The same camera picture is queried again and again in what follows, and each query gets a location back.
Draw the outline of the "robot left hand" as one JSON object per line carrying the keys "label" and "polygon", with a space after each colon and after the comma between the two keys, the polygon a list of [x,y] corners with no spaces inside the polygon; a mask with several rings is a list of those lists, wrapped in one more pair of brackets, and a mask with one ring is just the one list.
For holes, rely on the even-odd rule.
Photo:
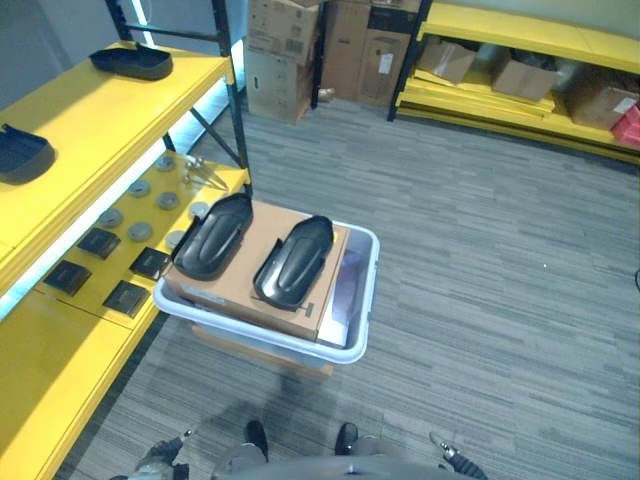
{"label": "robot left hand", "polygon": [[186,463],[176,463],[175,459],[184,446],[185,441],[193,435],[187,430],[182,435],[170,440],[159,441],[153,445],[138,462],[130,479],[188,479],[190,468]]}

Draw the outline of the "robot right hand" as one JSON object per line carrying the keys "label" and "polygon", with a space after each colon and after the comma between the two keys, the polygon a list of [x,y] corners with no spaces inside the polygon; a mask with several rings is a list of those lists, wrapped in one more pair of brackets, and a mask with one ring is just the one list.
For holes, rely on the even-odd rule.
{"label": "robot right hand", "polygon": [[429,433],[429,439],[440,449],[443,460],[453,468],[454,472],[475,479],[488,480],[485,472],[476,463],[462,455],[451,441],[445,440],[435,432]]}

